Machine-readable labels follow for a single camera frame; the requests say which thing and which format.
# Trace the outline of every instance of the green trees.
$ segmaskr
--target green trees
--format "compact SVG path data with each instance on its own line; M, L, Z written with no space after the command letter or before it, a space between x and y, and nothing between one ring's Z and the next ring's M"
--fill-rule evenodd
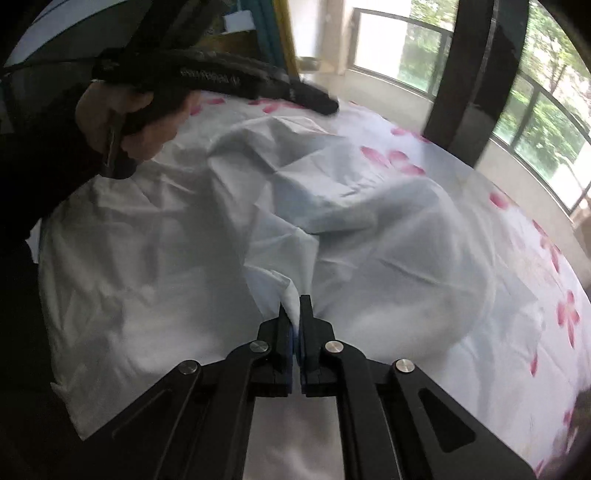
M453 30L458 0L413 0L410 17L447 30ZM409 25L402 51L400 80L427 91L435 68L441 35Z
M589 84L589 71L562 28L537 1L530 1L527 36L519 66L589 129L586 122L588 100L586 92L580 89L581 85ZM507 143L511 143L523 119L531 90L528 82L519 76L516 78L495 129L497 136ZM571 165L576 160L583 144L583 136L568 117L540 95L515 150L549 181L560 164Z
M453 30L458 1L412 0L410 17ZM426 92L440 41L439 33L408 25L398 78ZM562 28L537 0L530 0L530 18L520 68L546 90L546 95L554 96L589 130L589 71ZM495 128L495 134L507 144L514 140L533 93L533 85L517 76ZM515 143L515 151L549 181L560 164L571 166L577 159L584 138L546 95L540 93L534 98L532 114Z

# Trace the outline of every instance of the person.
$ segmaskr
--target person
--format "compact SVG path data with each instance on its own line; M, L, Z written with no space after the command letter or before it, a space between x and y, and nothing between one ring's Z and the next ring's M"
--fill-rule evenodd
M22 133L0 137L0 478L36 478L80 442L53 394L51 355L26 239L78 187L97 175L111 110L138 111L151 93L93 82L52 102ZM173 139L199 102L187 95L169 115L123 137L139 161Z
M27 132L2 136L0 205L12 208L2 215L1 252L28 238L39 218L98 174L110 111L136 112L152 98L129 86L92 82L82 96L78 88L66 92ZM190 92L176 111L123 137L121 148L135 160L153 158L198 102L199 92Z

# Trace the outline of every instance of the window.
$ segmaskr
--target window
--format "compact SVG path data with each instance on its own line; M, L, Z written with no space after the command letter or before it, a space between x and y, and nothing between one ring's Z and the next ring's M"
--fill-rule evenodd
M591 183L591 75L558 23L530 1L524 50L496 140L572 215Z
M363 8L354 9L349 68L434 99L458 0L352 1ZM548 188L569 215L590 208L591 74L537 0L530 1L519 69L495 127L495 140Z
M376 10L354 10L349 68L433 99L449 54L457 5L458 0L360 3Z

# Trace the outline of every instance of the white cloth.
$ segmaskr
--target white cloth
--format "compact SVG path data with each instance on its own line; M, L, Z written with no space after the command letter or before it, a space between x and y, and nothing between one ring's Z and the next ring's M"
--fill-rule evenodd
M205 95L153 162L93 179L47 222L55 389L85 437L178 362L251 340L280 302L297 320L309 293L337 338L415 360L543 466L591 384L591 306L550 245L478 173L369 110ZM333 400L261 400L245 478L340 479L339 449Z

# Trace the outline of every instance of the human hand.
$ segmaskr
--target human hand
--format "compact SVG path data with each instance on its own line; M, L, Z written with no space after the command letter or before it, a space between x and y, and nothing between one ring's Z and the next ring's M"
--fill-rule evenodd
M162 146L177 135L178 128L199 103L200 92L191 92L174 112L146 125L140 132L121 139L121 149L134 160L153 158ZM104 153L111 112L136 112L150 104L152 93L134 92L125 85L93 82L76 105L76 124L93 150Z

